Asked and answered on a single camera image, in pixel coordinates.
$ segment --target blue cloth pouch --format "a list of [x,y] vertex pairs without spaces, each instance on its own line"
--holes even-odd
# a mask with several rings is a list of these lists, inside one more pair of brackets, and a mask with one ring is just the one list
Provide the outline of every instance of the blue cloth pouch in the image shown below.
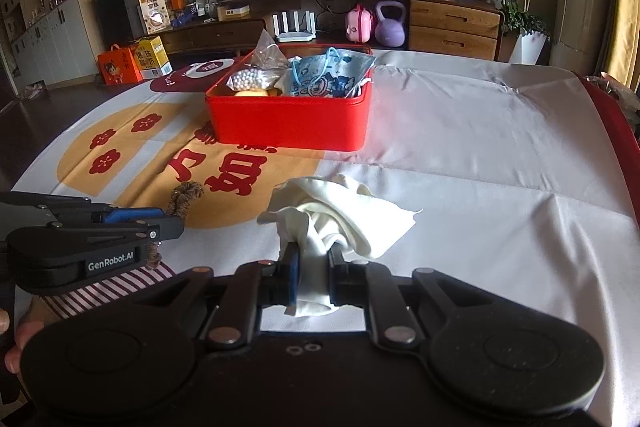
[[285,94],[353,98],[369,81],[365,75],[375,60],[373,55],[336,48],[329,48],[324,55],[294,60]]

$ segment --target curtain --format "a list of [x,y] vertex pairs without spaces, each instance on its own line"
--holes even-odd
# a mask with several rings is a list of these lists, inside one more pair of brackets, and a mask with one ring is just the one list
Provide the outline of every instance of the curtain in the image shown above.
[[640,69],[640,0],[614,0],[611,35],[603,70],[617,81],[636,90]]

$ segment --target striped cloth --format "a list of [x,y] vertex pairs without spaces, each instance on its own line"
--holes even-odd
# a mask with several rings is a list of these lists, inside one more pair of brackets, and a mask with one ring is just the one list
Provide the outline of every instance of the striped cloth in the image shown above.
[[68,319],[174,275],[175,272],[171,268],[165,263],[160,263],[154,270],[146,267],[138,268],[64,295],[43,297],[42,300],[58,317]]

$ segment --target human hand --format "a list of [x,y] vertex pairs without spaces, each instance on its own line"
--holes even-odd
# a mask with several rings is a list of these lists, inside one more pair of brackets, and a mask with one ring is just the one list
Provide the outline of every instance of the human hand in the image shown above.
[[[6,333],[11,327],[9,320],[9,313],[5,310],[0,310],[0,334]],[[9,372],[20,373],[20,357],[22,356],[22,350],[27,342],[31,340],[31,337],[44,328],[44,322],[42,321],[28,321],[19,325],[15,330],[15,346],[9,349],[4,356],[4,365]]]

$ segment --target black cabinet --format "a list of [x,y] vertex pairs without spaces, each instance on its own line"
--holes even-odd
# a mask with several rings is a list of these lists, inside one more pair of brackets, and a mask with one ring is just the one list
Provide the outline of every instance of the black cabinet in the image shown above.
[[123,46],[146,35],[139,6],[138,0],[95,0],[100,31],[107,47]]

